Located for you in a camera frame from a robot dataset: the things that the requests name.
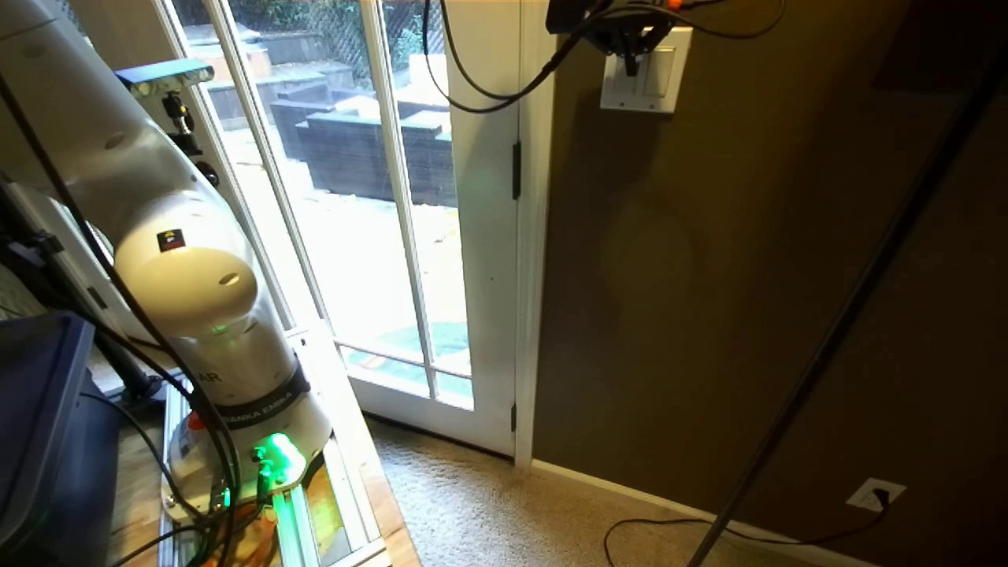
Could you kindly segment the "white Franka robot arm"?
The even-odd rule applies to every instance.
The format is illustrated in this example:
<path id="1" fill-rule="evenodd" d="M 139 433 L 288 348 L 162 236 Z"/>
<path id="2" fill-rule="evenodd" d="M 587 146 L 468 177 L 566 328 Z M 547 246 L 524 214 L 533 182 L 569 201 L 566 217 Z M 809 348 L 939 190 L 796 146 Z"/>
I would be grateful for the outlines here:
<path id="1" fill-rule="evenodd" d="M 117 297 L 198 394 L 206 427 L 171 468 L 246 493 L 263 436 L 318 456 L 335 407 L 288 344 L 223 195 L 41 0 L 0 0 L 0 34 L 3 177 L 68 208 Z"/>

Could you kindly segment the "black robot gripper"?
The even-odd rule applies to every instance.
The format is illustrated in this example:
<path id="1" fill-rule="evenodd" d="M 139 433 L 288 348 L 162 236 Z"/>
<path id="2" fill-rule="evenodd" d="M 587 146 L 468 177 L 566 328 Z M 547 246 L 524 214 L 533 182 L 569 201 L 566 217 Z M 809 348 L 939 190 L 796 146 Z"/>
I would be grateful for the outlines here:
<path id="1" fill-rule="evenodd" d="M 547 0 L 546 28 L 552 34 L 584 37 L 608 57 L 623 64 L 626 74 L 641 73 L 677 24 L 685 8 L 700 0 Z"/>

